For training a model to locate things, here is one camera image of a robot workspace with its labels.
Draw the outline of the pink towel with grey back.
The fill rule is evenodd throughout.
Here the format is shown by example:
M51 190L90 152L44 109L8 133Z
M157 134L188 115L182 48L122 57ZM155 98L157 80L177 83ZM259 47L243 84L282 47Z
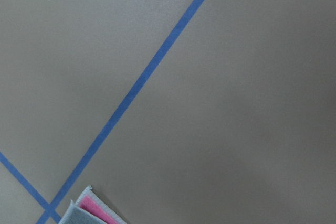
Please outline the pink towel with grey back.
M93 192L92 186L87 186L75 202L70 202L58 223L126 224L126 221Z

